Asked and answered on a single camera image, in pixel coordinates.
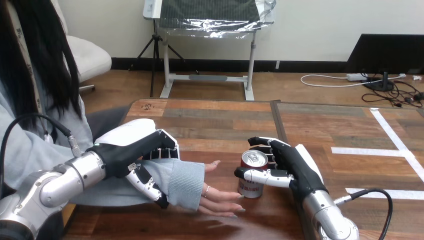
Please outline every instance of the red can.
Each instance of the red can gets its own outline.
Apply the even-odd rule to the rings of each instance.
[[[267,169],[268,157],[258,150],[248,150],[241,155],[241,167],[249,169]],[[239,178],[238,192],[246,198],[258,198],[264,191],[264,185]]]

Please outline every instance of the sweater cuff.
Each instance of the sweater cuff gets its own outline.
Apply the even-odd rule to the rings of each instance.
[[[197,210],[205,181],[205,164],[175,161],[168,186],[168,202]]]

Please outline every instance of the robotic arm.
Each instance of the robotic arm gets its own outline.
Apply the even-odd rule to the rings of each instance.
[[[168,206],[167,196],[149,172],[135,164],[137,159],[157,149],[167,149],[173,153],[170,156],[179,155],[177,141],[166,131],[156,130],[152,120],[137,119],[117,127],[83,154],[78,145],[71,144],[71,148],[75,158],[50,171],[33,172],[15,194],[0,201],[1,239],[36,239],[44,222],[61,211],[70,199],[110,177],[125,177],[161,208]]]
[[[238,167],[236,177],[264,185],[290,188],[322,240],[357,240],[357,226],[342,215],[324,186],[322,176],[303,145],[291,147],[275,138],[253,137],[251,146],[268,155],[275,169]]]

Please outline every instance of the cable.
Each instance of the cable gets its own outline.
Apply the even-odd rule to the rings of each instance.
[[[406,76],[405,74],[400,74],[397,77],[391,77],[391,78],[389,78],[389,80],[400,79],[400,78],[404,78],[405,76]],[[305,85],[313,86],[313,87],[323,87],[323,88],[346,88],[346,87],[354,87],[354,86],[360,86],[360,85],[365,85],[365,84],[377,83],[377,82],[381,82],[383,80],[383,79],[380,79],[380,80],[376,80],[376,81],[361,82],[361,83],[355,83],[355,84],[350,84],[350,85],[317,85],[317,84],[311,84],[311,83],[304,82],[303,79],[306,78],[306,77],[324,77],[324,78],[330,78],[330,79],[347,79],[347,77],[335,77],[335,76],[309,74],[309,75],[305,75],[305,76],[303,76],[303,77],[300,78],[300,81],[303,84],[305,84]]]
[[[363,195],[366,195],[366,194],[369,194],[369,193],[372,193],[372,192],[384,194],[387,198],[387,201],[388,201],[387,217],[385,219],[385,223],[384,223],[383,230],[381,231],[381,235],[378,238],[379,240],[383,240],[386,236],[387,230],[389,229],[389,224],[390,224],[390,220],[392,219],[392,213],[393,213],[393,201],[392,201],[392,197],[390,197],[390,194],[388,194],[383,189],[372,188],[372,189],[364,189],[364,190],[352,193],[352,194],[350,194],[350,197],[352,198],[352,200],[355,200],[355,199],[357,199],[357,198],[359,198]]]
[[[406,85],[408,87],[410,87],[413,91],[404,91],[404,90],[399,90],[398,85],[397,84],[403,84]],[[373,90],[373,93],[366,93],[364,95],[362,95],[362,100],[366,103],[374,103],[374,102],[379,102],[379,101],[389,101],[390,104],[392,105],[392,107],[396,106],[401,108],[402,105],[409,105],[409,106],[413,106],[416,108],[422,108],[423,104],[420,102],[421,99],[417,98],[416,95],[420,95],[420,91],[418,91],[418,89],[416,89],[415,87],[413,87],[412,85],[403,82],[403,81],[398,81],[395,80],[393,81],[393,86],[394,89],[390,92],[385,92],[385,96],[381,95],[380,93],[376,92],[375,90]],[[379,97],[380,99],[377,100],[366,100],[365,97],[366,96],[374,96],[374,97]]]
[[[5,154],[6,154],[6,143],[8,142],[9,135],[12,132],[12,129],[14,126],[19,123],[20,121],[32,118],[32,117],[39,117],[44,118],[51,122],[53,126],[55,126],[59,131],[61,131],[67,138],[72,136],[71,131],[67,129],[65,126],[63,126],[60,122],[57,120],[50,118],[49,116],[46,116],[44,114],[34,112],[34,113],[28,113],[21,115],[17,117],[15,120],[13,120],[9,126],[6,129],[6,132],[4,133],[3,141],[1,142],[1,149],[0,149],[0,200],[3,198],[3,187],[5,184]]]

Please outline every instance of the black hair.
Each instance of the black hair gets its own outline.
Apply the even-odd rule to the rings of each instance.
[[[12,101],[15,116],[38,110],[31,80],[33,70],[27,67],[21,53],[7,1],[16,9],[31,64],[53,100],[52,108],[61,116],[72,106],[81,119],[77,65],[50,0],[0,0],[0,81]],[[35,119],[20,125],[28,129],[35,125]]]

